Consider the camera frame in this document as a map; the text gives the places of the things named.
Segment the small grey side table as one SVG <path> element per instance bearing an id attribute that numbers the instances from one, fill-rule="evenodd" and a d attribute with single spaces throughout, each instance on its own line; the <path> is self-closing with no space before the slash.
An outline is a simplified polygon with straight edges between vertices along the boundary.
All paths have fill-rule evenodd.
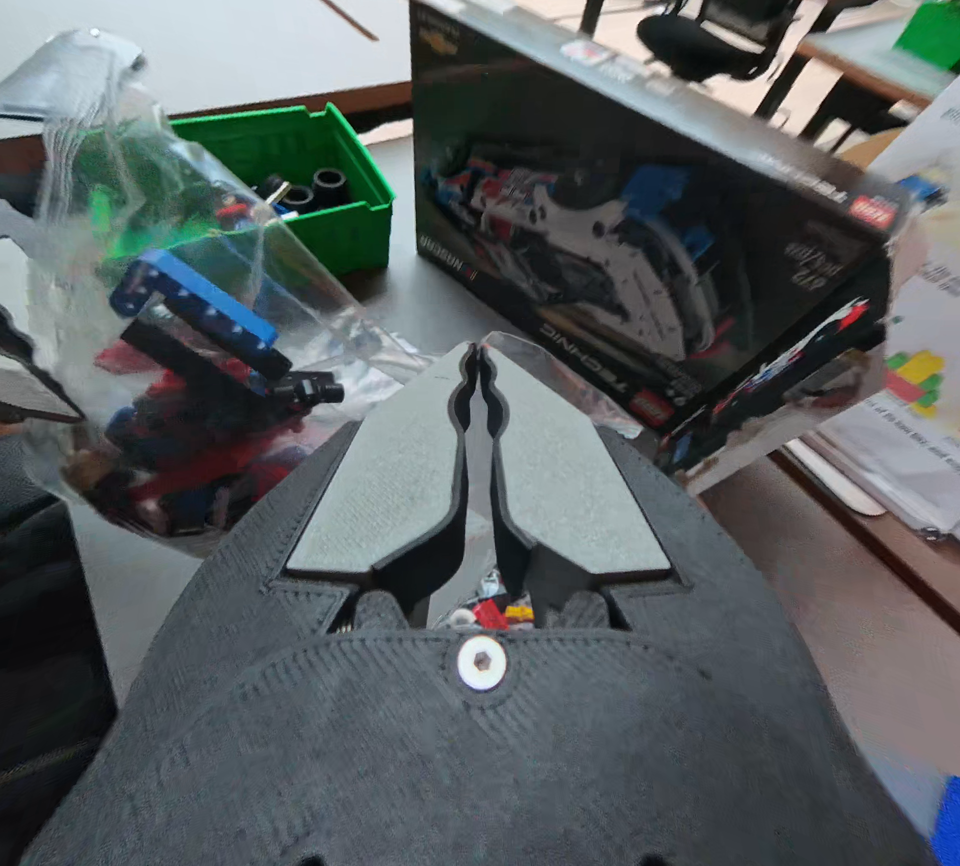
<path id="1" fill-rule="evenodd" d="M 835 121 L 869 136 L 898 130 L 908 120 L 894 114 L 895 104 L 906 102 L 917 112 L 925 109 L 958 74 L 937 67 L 898 47 L 906 18 L 886 19 L 828 32 L 809 32 L 796 51 L 805 62 L 816 61 L 840 73 L 811 119 L 798 134 L 815 142 Z"/>

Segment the large clear bag lego pieces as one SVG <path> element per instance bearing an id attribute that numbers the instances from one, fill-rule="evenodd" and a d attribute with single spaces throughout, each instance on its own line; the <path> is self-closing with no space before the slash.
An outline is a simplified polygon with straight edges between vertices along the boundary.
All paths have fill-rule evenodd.
<path id="1" fill-rule="evenodd" d="M 306 456 L 413 380 L 430 358 L 368 319 L 262 201 L 243 249 L 110 256 L 76 186 L 87 136 L 159 116 L 136 44 L 49 38 L 2 78 L 2 119 L 40 128 L 37 176 L 2 177 L 2 253 L 23 256 L 2 308 L 84 421 L 29 418 L 39 485 L 195 555 Z"/>

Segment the green box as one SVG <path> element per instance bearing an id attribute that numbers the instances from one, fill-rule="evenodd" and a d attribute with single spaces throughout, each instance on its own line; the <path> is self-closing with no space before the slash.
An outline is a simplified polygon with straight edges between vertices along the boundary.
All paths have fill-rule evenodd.
<path id="1" fill-rule="evenodd" d="M 918 6 L 894 41 L 930 66 L 959 72 L 959 0 L 932 0 Z"/>

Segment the green plastic bin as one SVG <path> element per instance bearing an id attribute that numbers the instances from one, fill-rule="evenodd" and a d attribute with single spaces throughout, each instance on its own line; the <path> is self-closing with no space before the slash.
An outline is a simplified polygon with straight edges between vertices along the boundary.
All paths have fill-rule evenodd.
<path id="1" fill-rule="evenodd" d="M 198 253 L 204 245 L 243 250 L 268 216 L 254 187 L 271 174 L 311 187 L 314 172 L 336 167 L 353 202 L 299 216 L 277 202 L 305 253 L 340 277 L 389 262 L 394 190 L 358 135 L 354 116 L 334 101 L 191 116 L 126 118 L 91 132 L 76 158 L 77 188 L 94 228 L 110 236 L 109 255 L 126 260 L 150 249 Z"/>

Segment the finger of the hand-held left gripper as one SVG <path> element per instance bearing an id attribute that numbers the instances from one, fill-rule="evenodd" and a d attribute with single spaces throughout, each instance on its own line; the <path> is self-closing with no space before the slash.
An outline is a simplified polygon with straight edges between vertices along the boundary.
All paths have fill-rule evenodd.
<path id="1" fill-rule="evenodd" d="M 32 343 L 1 308 L 1 423 L 21 425 L 29 419 L 60 424 L 85 420 L 82 410 L 44 369 L 34 363 Z"/>

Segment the black lego set box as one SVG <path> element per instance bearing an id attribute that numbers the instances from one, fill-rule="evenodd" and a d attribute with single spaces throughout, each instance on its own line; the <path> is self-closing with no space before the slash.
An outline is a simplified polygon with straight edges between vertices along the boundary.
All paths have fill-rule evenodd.
<path id="1" fill-rule="evenodd" d="M 418 253 L 694 476 L 882 385 L 901 185 L 508 0 L 410 0 Z"/>

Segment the white printed paper sheets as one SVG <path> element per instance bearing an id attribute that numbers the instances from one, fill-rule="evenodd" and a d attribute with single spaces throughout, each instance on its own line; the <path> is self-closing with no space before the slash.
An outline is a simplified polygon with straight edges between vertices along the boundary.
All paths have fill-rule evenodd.
<path id="1" fill-rule="evenodd" d="M 881 511 L 932 541 L 959 535 L 959 80 L 870 165 L 918 200 L 926 258 L 897 293 L 885 383 L 802 442 Z"/>

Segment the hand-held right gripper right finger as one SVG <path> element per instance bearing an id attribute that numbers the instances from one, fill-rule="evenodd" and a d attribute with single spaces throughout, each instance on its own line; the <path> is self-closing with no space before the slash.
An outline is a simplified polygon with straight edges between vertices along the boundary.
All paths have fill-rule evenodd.
<path id="1" fill-rule="evenodd" d="M 490 506 L 508 591 L 568 600 L 673 565 L 587 414 L 492 345 L 481 352 Z"/>

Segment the black office chair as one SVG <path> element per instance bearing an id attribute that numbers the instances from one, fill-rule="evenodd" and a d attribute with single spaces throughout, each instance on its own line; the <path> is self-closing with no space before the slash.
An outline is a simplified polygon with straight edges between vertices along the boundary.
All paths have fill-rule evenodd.
<path id="1" fill-rule="evenodd" d="M 639 42 L 677 79 L 761 78 L 775 63 L 802 0 L 702 0 L 694 18 L 671 10 L 636 27 Z"/>

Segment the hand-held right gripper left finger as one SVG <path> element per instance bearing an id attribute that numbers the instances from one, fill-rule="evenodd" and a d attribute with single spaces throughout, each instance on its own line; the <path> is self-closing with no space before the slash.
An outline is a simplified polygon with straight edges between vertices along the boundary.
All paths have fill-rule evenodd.
<path id="1" fill-rule="evenodd" d="M 393 596 L 450 581 L 465 553 L 476 375 L 476 344 L 458 344 L 366 416 L 285 572 Z"/>

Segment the black boxy object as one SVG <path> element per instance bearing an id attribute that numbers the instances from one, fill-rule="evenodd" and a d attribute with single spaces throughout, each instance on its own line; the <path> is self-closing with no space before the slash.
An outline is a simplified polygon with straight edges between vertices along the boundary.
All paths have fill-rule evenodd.
<path id="1" fill-rule="evenodd" d="M 83 776 L 117 707 L 65 503 L 1 439 L 1 863 Z"/>

